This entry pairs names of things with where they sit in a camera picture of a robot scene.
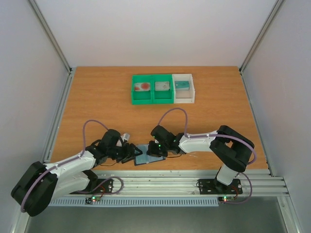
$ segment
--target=white wall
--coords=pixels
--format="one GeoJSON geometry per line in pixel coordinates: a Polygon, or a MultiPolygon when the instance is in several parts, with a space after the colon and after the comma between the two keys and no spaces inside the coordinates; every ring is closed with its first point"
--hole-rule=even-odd
{"type": "Polygon", "coordinates": [[[75,66],[240,66],[275,0],[37,0],[75,66]]]}
{"type": "Polygon", "coordinates": [[[12,188],[43,147],[66,70],[26,0],[0,1],[0,231],[18,204],[12,188]]]}
{"type": "Polygon", "coordinates": [[[311,2],[285,1],[245,71],[267,154],[311,229],[311,2]]]}

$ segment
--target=wooden table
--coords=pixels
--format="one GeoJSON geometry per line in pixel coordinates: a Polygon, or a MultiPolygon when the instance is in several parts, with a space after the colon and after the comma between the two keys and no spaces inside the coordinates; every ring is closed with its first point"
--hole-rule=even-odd
{"type": "MultiPolygon", "coordinates": [[[[188,133],[208,133],[228,125],[255,144],[257,161],[249,168],[267,168],[258,132],[237,67],[78,67],[52,154],[52,162],[77,154],[82,149],[82,125],[96,119],[121,134],[131,135],[130,142],[147,144],[151,130],[161,116],[173,107],[184,108],[189,116],[188,133]],[[191,73],[195,87],[194,104],[132,105],[133,74],[191,73]]],[[[173,134],[183,132],[185,116],[170,112],[162,126],[173,134]]],[[[102,138],[105,129],[97,123],[86,128],[86,144],[102,138]]],[[[105,165],[113,164],[107,160],[105,165]]],[[[211,152],[193,152],[179,158],[142,166],[133,161],[102,170],[219,169],[222,162],[211,152]]]]}

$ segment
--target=purple cable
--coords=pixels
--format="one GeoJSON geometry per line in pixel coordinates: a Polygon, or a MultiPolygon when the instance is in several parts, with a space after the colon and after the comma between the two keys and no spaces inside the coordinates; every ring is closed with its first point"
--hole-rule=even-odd
{"type": "Polygon", "coordinates": [[[251,189],[250,192],[249,192],[249,196],[248,196],[245,200],[240,201],[240,202],[234,202],[234,201],[220,201],[220,203],[226,203],[226,204],[228,203],[228,204],[238,205],[238,204],[244,204],[245,202],[248,202],[248,200],[251,198],[251,196],[252,196],[252,194],[253,194],[253,186],[252,186],[251,180],[248,178],[248,176],[247,176],[245,173],[240,172],[240,174],[244,175],[244,176],[247,178],[248,182],[249,182],[249,187],[250,187],[250,189],[251,189]]]}
{"type": "Polygon", "coordinates": [[[108,195],[118,194],[119,192],[121,192],[121,190],[122,190],[123,187],[124,187],[124,182],[123,182],[123,180],[122,180],[119,176],[111,176],[111,177],[108,177],[107,179],[105,179],[104,181],[102,181],[99,185],[97,185],[95,188],[93,188],[93,190],[90,191],[90,192],[87,192],[87,191],[77,191],[77,193],[81,193],[81,194],[88,194],[88,193],[91,193],[91,192],[95,191],[96,189],[98,189],[103,183],[105,183],[105,182],[107,182],[107,181],[109,181],[109,180],[111,180],[111,179],[117,179],[117,180],[119,180],[119,181],[121,182],[121,187],[119,188],[118,191],[112,192],[112,193],[107,193],[107,194],[108,194],[108,195]]]}
{"type": "Polygon", "coordinates": [[[160,118],[159,122],[157,123],[157,125],[160,125],[161,121],[163,120],[163,118],[166,116],[167,113],[173,111],[173,110],[181,110],[184,112],[185,114],[185,117],[186,117],[186,120],[185,120],[185,130],[184,130],[184,136],[185,137],[188,137],[187,136],[187,126],[188,126],[188,114],[187,112],[185,111],[185,109],[182,109],[182,108],[172,108],[170,110],[168,110],[165,114],[163,114],[163,116],[160,118]]]}
{"type": "MultiPolygon", "coordinates": [[[[81,158],[81,156],[83,156],[84,152],[86,151],[86,124],[88,124],[88,123],[91,122],[91,121],[96,122],[96,123],[99,123],[99,124],[102,125],[105,129],[108,130],[108,128],[107,128],[104,124],[102,124],[100,121],[93,120],[93,119],[87,120],[87,121],[84,123],[83,128],[82,128],[83,149],[82,149],[82,152],[81,152],[80,156],[76,156],[76,157],[73,157],[72,159],[69,159],[69,160],[66,160],[66,161],[64,161],[64,162],[62,162],[62,163],[59,163],[58,166],[65,165],[65,164],[70,163],[70,162],[72,162],[72,161],[75,161],[75,160],[81,158]]],[[[56,168],[57,168],[56,166],[52,166],[51,168],[47,169],[47,170],[46,170],[45,172],[43,172],[43,173],[35,180],[35,182],[30,186],[30,188],[28,189],[28,191],[27,191],[27,193],[26,193],[26,195],[25,195],[25,197],[24,197],[24,199],[23,199],[23,201],[21,202],[21,205],[20,205],[20,211],[21,211],[22,213],[25,213],[25,212],[26,212],[26,211],[24,210],[25,203],[26,203],[26,201],[27,201],[27,199],[28,199],[30,193],[31,193],[32,190],[35,188],[35,186],[42,180],[42,178],[43,178],[46,174],[48,174],[50,171],[52,171],[52,170],[54,170],[54,169],[56,169],[56,168]]]]}
{"type": "Polygon", "coordinates": [[[224,137],[224,138],[229,138],[229,139],[233,139],[235,141],[238,141],[238,142],[241,142],[242,144],[246,145],[251,151],[252,153],[254,154],[254,158],[251,162],[248,162],[247,165],[250,165],[252,163],[254,163],[257,159],[257,154],[256,154],[256,151],[254,150],[254,148],[252,148],[248,143],[244,142],[243,140],[237,138],[237,137],[234,137],[234,136],[229,136],[229,135],[225,135],[225,134],[209,134],[208,135],[209,137],[224,137]]]}

